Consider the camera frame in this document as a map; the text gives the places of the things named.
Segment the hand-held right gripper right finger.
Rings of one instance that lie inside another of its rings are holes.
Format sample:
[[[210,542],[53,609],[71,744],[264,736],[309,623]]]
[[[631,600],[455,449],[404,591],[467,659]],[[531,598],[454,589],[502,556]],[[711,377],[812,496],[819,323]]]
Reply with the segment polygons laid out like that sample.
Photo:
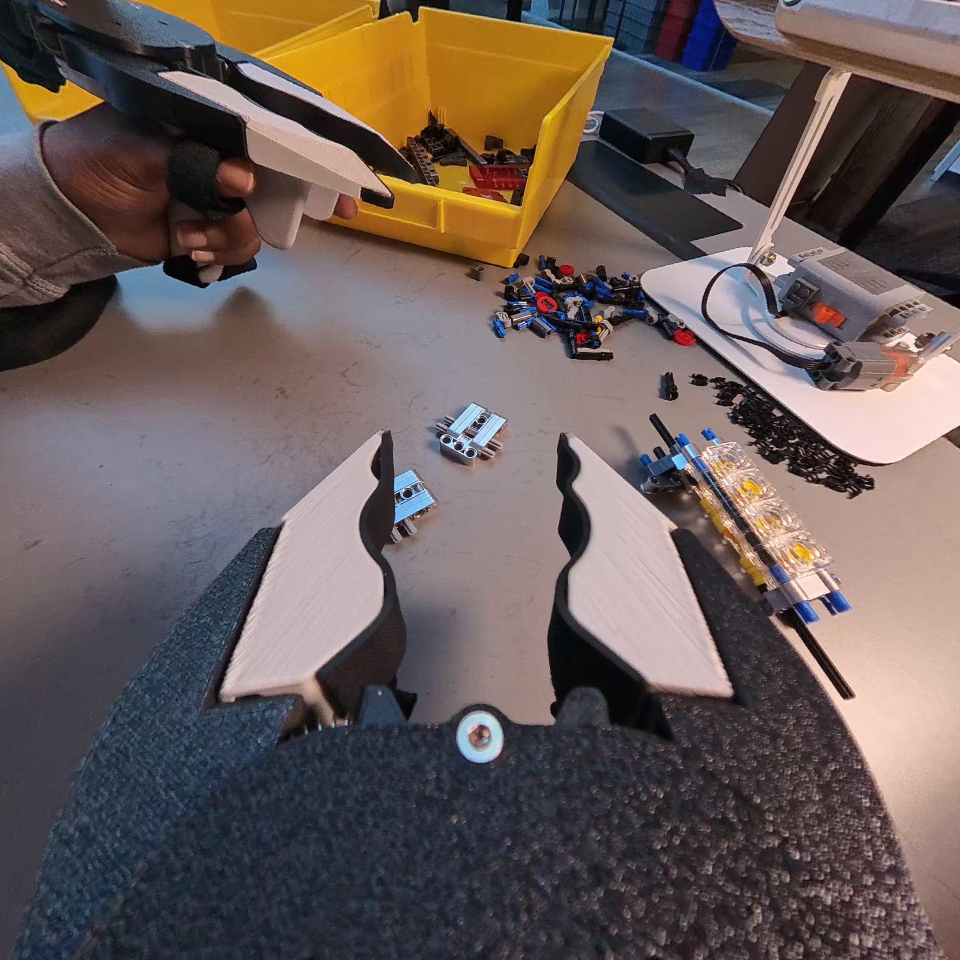
[[[679,528],[594,453],[561,434],[558,573],[548,626],[554,713],[597,690],[610,718],[658,695],[731,703],[735,687],[681,558]]]

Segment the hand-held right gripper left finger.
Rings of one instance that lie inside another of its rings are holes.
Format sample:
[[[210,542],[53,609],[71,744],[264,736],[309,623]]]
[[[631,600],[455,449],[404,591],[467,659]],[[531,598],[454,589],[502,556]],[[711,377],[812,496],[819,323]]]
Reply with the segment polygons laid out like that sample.
[[[314,718],[407,718],[406,628],[383,549],[394,445],[377,431],[282,516],[221,681],[221,702],[298,698]]]

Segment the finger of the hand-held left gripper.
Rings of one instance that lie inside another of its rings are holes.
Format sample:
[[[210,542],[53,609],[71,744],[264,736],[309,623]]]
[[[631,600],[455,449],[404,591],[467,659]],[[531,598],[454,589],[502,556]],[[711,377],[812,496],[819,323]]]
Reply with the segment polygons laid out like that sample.
[[[394,193],[382,174],[352,150],[271,113],[223,80],[184,70],[166,70],[159,77],[178,92],[238,117],[244,126],[247,155],[255,164],[382,209],[394,206]]]
[[[421,182],[415,166],[377,130],[275,66],[225,49],[225,81],[272,114],[353,151],[374,173],[409,184]]]

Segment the yellow bin with grey parts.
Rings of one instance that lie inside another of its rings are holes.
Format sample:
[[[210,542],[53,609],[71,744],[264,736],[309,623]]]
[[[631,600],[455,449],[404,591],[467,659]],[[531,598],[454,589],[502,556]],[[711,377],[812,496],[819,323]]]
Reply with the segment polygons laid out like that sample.
[[[325,39],[375,22],[379,1],[149,1],[149,6],[186,19],[216,41],[259,59],[271,49],[298,45],[297,37]],[[33,124],[62,121],[99,104],[99,99],[67,81],[56,93],[18,77],[2,65],[6,79]]]

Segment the small grey beam assembly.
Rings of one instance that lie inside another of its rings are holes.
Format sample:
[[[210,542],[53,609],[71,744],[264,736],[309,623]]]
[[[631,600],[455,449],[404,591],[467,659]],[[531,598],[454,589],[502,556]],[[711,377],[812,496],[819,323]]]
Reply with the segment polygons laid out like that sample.
[[[390,540],[394,544],[413,537],[417,533],[417,522],[438,508],[437,499],[414,469],[394,477],[393,499],[394,517]]]
[[[476,403],[435,423],[441,453],[465,465],[493,461],[503,449],[501,435],[507,426],[507,418]]]

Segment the grey desk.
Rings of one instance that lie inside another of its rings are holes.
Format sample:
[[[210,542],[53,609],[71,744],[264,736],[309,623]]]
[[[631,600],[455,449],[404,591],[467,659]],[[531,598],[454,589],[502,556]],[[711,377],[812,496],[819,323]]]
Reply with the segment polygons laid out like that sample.
[[[611,362],[488,329],[500,278],[333,224],[206,291],[122,277],[94,330],[2,373],[2,958],[91,738],[184,612],[378,429],[438,499],[388,551],[414,717],[493,704],[546,723],[557,443],[570,431],[630,483],[659,438],[749,443],[692,374],[741,379],[629,322]],[[508,420],[474,467],[435,422],[477,402]],[[855,499],[762,470],[832,553],[852,611],[813,633],[855,692],[837,703],[884,794],[944,953],[958,958],[958,449],[870,466]]]

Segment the person's left hand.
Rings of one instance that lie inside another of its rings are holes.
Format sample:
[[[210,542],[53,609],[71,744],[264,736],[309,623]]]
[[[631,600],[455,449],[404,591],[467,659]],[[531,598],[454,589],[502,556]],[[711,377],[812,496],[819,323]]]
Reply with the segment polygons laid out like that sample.
[[[100,104],[42,133],[44,164],[61,194],[124,256],[161,263],[187,255],[232,267],[259,253],[248,210],[222,222],[187,219],[170,234],[167,177],[174,139]]]

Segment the pile of black building parts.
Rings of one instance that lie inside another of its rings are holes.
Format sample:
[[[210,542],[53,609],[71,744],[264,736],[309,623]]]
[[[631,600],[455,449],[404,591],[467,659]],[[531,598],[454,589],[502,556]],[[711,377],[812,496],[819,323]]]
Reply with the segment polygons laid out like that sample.
[[[422,184],[474,199],[481,198],[461,193],[461,188],[471,183],[470,165],[527,164],[530,167],[530,179],[536,155],[535,147],[512,150],[503,138],[493,134],[487,134],[483,146],[477,147],[474,142],[442,123],[432,112],[428,113],[427,125],[416,135],[408,136],[399,150],[404,159],[412,164]],[[510,205],[509,202],[496,203]]]

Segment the clear yellow gear assembly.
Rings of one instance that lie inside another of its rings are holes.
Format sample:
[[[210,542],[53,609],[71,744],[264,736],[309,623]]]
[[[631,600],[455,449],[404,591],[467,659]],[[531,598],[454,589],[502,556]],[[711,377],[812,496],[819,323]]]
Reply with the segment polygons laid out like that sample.
[[[720,537],[736,553],[773,617],[793,629],[846,702],[856,693],[811,626],[815,604],[831,617],[851,611],[833,557],[781,497],[743,445],[702,431],[702,442],[673,434],[656,414],[649,420],[661,445],[640,455],[648,496],[685,491],[700,505]]]

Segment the red building part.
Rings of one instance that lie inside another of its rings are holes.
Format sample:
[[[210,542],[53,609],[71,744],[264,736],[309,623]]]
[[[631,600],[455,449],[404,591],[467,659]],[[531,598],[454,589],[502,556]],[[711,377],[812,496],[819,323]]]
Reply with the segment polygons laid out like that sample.
[[[462,186],[461,193],[519,207],[529,172],[527,164],[471,164],[467,168],[470,184]]]

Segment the pile of black pins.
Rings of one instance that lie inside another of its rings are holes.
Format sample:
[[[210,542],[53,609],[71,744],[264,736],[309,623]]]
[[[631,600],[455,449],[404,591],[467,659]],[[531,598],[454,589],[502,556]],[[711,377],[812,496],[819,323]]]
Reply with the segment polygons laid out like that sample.
[[[714,390],[716,405],[727,410],[731,424],[745,430],[751,447],[765,462],[784,464],[789,474],[847,498],[857,498],[875,489],[875,478],[859,472],[852,457],[829,447],[759,387],[699,373],[692,374],[689,382]]]

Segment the yellow bin with black parts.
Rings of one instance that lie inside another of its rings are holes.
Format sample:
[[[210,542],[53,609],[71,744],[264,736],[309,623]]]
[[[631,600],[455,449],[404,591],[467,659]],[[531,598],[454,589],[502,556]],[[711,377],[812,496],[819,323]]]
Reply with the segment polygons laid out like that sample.
[[[520,205],[386,177],[391,210],[366,202],[354,231],[508,268],[575,161],[612,40],[422,7],[276,43],[258,57],[318,90],[395,146],[428,114],[479,149],[487,135],[534,148]]]

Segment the black dimpled pad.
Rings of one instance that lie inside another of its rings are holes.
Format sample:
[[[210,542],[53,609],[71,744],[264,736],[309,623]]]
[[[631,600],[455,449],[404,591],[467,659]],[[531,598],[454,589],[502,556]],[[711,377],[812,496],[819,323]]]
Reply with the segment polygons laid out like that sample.
[[[2,308],[1,371],[34,366],[74,347],[97,325],[117,289],[111,275],[76,284],[56,301]]]

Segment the pile of small coloured pieces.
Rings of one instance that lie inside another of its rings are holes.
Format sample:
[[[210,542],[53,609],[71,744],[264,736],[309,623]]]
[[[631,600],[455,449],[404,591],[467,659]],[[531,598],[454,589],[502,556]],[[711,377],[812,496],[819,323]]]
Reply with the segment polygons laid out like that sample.
[[[553,256],[516,256],[501,280],[500,302],[488,327],[500,340],[511,331],[528,331],[541,340],[558,338],[565,356],[577,361],[610,362],[610,339],[622,326],[649,327],[666,341],[693,347],[696,335],[642,290],[640,277],[598,265],[577,270]]]

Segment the black power adapter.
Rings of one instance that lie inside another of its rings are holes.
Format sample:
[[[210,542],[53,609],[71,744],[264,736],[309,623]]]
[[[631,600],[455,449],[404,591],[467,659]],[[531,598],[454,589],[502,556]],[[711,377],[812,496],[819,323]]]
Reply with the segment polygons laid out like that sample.
[[[674,165],[683,174],[682,188],[692,195],[724,197],[741,189],[732,180],[709,174],[689,159],[694,133],[654,111],[636,107],[604,111],[598,137],[640,164]]]

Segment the black flat mat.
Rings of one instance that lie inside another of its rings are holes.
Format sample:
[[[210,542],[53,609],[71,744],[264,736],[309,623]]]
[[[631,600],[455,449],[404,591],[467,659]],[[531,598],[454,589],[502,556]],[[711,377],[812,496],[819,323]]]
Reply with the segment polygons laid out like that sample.
[[[566,178],[681,260],[704,255],[697,241],[742,229],[725,212],[599,140],[580,144]]]

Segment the grey toy motor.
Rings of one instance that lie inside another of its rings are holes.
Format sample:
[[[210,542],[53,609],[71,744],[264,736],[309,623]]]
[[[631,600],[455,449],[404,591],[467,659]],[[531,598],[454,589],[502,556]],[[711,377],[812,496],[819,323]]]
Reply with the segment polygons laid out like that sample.
[[[890,342],[831,342],[822,365],[808,375],[823,391],[891,392],[933,359],[945,354],[959,339],[958,333],[904,335]]]

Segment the red storage crates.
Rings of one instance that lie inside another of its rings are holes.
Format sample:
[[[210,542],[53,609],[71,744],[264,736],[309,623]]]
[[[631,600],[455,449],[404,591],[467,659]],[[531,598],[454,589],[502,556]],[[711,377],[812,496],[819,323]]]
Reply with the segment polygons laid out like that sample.
[[[654,48],[657,58],[670,63],[682,58],[699,4],[699,1],[668,2]]]

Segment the grey battery box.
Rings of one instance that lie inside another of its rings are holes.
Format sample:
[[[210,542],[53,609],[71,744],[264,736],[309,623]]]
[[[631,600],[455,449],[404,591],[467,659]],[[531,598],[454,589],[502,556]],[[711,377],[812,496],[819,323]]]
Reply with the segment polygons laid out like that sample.
[[[811,247],[788,266],[773,282],[781,314],[841,342],[887,342],[932,312],[924,291],[845,247]]]

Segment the blue storage crates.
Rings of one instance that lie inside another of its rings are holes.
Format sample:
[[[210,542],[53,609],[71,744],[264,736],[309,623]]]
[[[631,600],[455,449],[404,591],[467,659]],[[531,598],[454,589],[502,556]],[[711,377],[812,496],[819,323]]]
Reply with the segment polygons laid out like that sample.
[[[723,25],[714,1],[701,1],[680,59],[689,70],[706,73],[728,67],[738,40]]]

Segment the black office chair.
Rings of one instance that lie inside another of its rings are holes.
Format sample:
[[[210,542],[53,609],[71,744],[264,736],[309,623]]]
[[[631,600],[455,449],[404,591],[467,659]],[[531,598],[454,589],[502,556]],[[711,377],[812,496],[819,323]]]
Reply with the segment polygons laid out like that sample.
[[[770,206],[825,78],[805,62],[734,183]],[[958,132],[959,106],[870,78],[848,81],[787,217],[855,250],[935,152]]]

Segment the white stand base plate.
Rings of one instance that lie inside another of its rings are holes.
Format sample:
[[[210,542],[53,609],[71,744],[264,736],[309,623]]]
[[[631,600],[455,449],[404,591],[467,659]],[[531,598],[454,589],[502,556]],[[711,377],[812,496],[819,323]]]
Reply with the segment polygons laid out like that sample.
[[[900,462],[958,429],[958,362],[949,356],[958,342],[895,390],[818,389],[809,372],[839,340],[782,314],[773,282],[790,267],[774,240],[853,76],[958,104],[958,2],[715,7],[738,40],[820,64],[826,73],[752,247],[647,270],[642,290],[831,447],[865,464]]]

